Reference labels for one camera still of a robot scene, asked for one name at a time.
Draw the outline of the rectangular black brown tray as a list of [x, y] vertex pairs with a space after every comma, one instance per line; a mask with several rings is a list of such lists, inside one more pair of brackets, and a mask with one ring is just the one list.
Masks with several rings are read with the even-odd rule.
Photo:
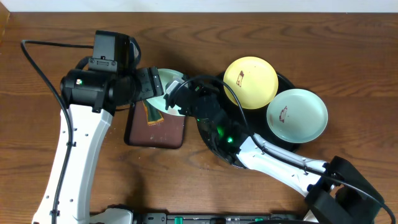
[[129, 109], [124, 142], [128, 146], [158, 147], [178, 149], [182, 146], [185, 130], [185, 117], [162, 113], [164, 121], [147, 125], [143, 101]]

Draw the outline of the light blue plate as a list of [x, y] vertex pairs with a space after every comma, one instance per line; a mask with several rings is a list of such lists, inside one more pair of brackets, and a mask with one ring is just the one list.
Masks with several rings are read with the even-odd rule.
[[156, 108], [157, 110], [159, 110], [163, 113], [173, 115], [173, 116], [183, 116], [182, 114], [179, 113], [179, 110], [180, 110], [179, 106], [174, 106], [173, 108], [171, 108], [169, 106], [168, 109], [165, 109], [166, 108], [166, 100], [164, 98], [165, 95], [168, 94], [167, 84], [169, 82], [172, 82], [174, 80], [174, 78], [183, 78], [183, 73], [178, 72], [176, 70], [171, 70], [168, 68], [159, 68], [158, 72], [159, 72], [159, 77], [161, 80], [164, 94], [161, 96], [154, 97], [154, 98], [149, 98], [147, 100], [147, 102], [149, 104], [151, 104], [154, 108]]

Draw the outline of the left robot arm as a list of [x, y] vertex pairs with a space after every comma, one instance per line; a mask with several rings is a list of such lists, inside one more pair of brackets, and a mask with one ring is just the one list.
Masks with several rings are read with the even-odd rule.
[[156, 67], [120, 75], [73, 69], [62, 78], [58, 146], [45, 195], [33, 223], [132, 223], [133, 212], [107, 208], [90, 215], [91, 187], [104, 137], [116, 108], [163, 95]]

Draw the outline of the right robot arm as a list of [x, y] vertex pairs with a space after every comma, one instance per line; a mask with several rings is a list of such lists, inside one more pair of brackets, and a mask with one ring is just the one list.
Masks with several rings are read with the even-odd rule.
[[[311, 91], [278, 92], [273, 86], [224, 84], [240, 111], [248, 106], [266, 107], [267, 126], [287, 141], [289, 134], [303, 134], [309, 142], [323, 132], [328, 113], [324, 102]], [[372, 223], [384, 199], [347, 160], [309, 159], [266, 141], [249, 123], [231, 119], [221, 108], [212, 86], [191, 80], [169, 82], [166, 107], [178, 106], [181, 114], [207, 124], [214, 148], [222, 156], [234, 156], [248, 169], [265, 173], [301, 193], [318, 223]]]

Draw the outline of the yellow plate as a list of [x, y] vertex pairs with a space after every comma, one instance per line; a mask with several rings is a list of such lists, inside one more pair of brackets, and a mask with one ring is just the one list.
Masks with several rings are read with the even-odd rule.
[[259, 57], [242, 57], [226, 69], [223, 81], [228, 85], [224, 91], [234, 104], [256, 110], [268, 105], [276, 96], [279, 81], [276, 71]]

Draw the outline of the light green plate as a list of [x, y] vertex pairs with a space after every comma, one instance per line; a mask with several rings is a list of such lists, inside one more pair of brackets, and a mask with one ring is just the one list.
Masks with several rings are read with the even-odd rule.
[[328, 124], [328, 110], [322, 99], [304, 89], [285, 90], [270, 102], [266, 113], [271, 131], [291, 143], [310, 142]]

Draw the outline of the round black tray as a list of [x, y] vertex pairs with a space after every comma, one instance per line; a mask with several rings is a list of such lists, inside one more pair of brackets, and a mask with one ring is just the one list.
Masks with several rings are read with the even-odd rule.
[[[205, 120], [197, 121], [200, 136], [210, 151], [220, 159], [232, 166], [243, 168], [236, 153], [239, 146], [248, 137], [248, 130], [244, 125], [238, 106], [234, 105], [221, 90], [218, 95], [220, 108], [226, 113], [222, 122], [217, 125]], [[284, 148], [290, 152], [296, 152], [300, 144], [290, 143], [278, 138], [267, 124], [267, 106], [256, 110], [244, 109], [244, 115], [249, 125], [249, 130], [260, 135], [266, 141]]]

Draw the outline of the green orange sponge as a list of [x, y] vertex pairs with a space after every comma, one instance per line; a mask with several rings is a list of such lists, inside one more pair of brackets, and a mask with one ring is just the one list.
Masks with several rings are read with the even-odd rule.
[[153, 107], [147, 100], [143, 101], [144, 111], [146, 113], [147, 125], [152, 126], [164, 121], [162, 113]]

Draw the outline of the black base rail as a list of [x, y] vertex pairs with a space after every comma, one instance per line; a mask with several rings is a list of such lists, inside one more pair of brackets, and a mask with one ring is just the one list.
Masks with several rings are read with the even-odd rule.
[[97, 214], [90, 218], [90, 223], [127, 223], [127, 224], [248, 224], [269, 220], [298, 220], [293, 214], [267, 214], [267, 215], [189, 215], [166, 213], [134, 213], [115, 209], [108, 210], [111, 215]]

